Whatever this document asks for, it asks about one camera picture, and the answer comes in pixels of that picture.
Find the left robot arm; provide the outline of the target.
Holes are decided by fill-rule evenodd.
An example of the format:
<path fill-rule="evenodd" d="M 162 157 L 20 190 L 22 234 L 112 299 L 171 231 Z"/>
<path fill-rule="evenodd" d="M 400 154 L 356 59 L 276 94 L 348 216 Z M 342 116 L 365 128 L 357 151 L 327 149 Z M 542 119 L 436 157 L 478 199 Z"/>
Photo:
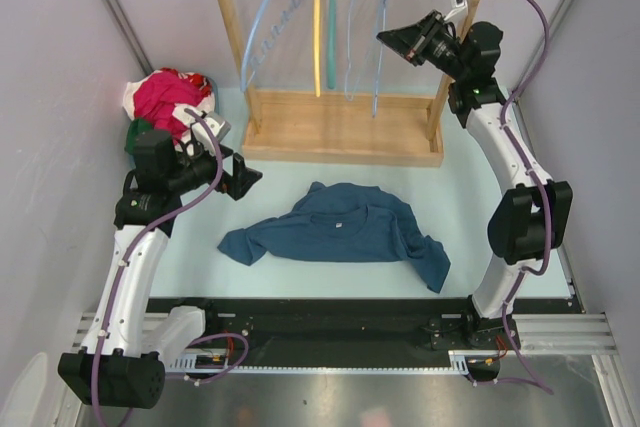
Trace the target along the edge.
<path fill-rule="evenodd" d="M 242 199 L 262 179 L 244 158 L 208 133 L 192 132 L 176 143 L 165 130 L 135 137 L 134 168 L 115 208 L 111 266 L 91 327 L 76 353 L 62 354 L 58 373 L 85 405 L 150 409 L 164 388 L 165 373 L 193 341 L 214 344 L 221 323 L 199 305 L 182 304 L 144 333 L 150 291 L 181 198 L 202 188 Z"/>

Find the blue t-shirt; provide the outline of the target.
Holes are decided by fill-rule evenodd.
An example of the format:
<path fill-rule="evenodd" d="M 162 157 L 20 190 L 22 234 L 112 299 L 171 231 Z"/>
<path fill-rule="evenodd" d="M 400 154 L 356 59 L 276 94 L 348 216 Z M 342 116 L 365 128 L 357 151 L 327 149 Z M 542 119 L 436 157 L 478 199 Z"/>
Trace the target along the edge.
<path fill-rule="evenodd" d="M 411 206 L 375 186 L 313 182 L 292 210 L 225 234 L 218 250 L 251 266 L 269 253 L 305 262 L 409 263 L 439 293 L 451 262 L 421 232 Z"/>

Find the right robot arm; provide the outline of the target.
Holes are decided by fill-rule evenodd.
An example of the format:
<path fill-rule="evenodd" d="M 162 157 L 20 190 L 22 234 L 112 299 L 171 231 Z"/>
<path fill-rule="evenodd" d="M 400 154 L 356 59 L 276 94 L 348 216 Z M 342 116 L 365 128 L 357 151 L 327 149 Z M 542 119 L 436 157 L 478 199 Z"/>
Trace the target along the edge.
<path fill-rule="evenodd" d="M 494 77 L 502 31 L 473 24 L 464 38 L 437 11 L 406 27 L 381 31 L 378 40 L 413 66 L 430 63 L 452 80 L 451 112 L 481 148 L 502 198 L 487 227 L 492 257 L 470 297 L 470 317 L 461 323 L 463 340 L 484 348 L 513 308 L 529 275 L 546 273 L 551 252 L 563 241 L 573 191 L 555 181 L 524 144 L 507 114 L 507 99 Z"/>

